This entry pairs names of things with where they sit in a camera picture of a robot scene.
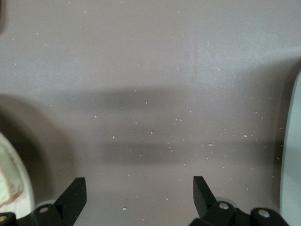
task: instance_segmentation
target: gray table surface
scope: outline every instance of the gray table surface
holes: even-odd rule
[[[243,211],[279,211],[301,1],[1,6],[0,130],[36,203],[85,177],[77,226],[185,226],[202,175]]]

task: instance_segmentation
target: light blue cutting board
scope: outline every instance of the light blue cutting board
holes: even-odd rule
[[[282,161],[280,214],[290,226],[301,226],[301,72],[293,88]]]

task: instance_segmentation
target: bread slice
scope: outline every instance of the bread slice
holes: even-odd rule
[[[12,203],[23,189],[24,184],[13,159],[0,144],[0,207]]]

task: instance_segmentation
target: black mechanical bracket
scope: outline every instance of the black mechanical bracket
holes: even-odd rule
[[[39,206],[26,217],[0,213],[0,226],[72,226],[86,202],[85,178],[76,178],[54,204]]]
[[[228,202],[218,202],[203,177],[193,178],[193,200],[199,218],[190,226],[288,226],[273,210],[255,208],[249,215]]]

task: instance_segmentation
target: screw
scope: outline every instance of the screw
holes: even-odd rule
[[[219,204],[219,207],[220,207],[221,209],[223,209],[223,210],[229,209],[229,206],[228,206],[226,203],[224,203],[224,202],[221,202],[221,203]]]
[[[264,218],[269,218],[269,212],[267,212],[266,210],[258,210],[258,213],[260,216],[264,217]]]
[[[3,216],[0,217],[0,222],[5,221],[6,219],[7,219],[7,216],[6,216],[6,215],[3,215]]]
[[[48,211],[48,207],[43,207],[39,210],[39,213],[45,213]]]

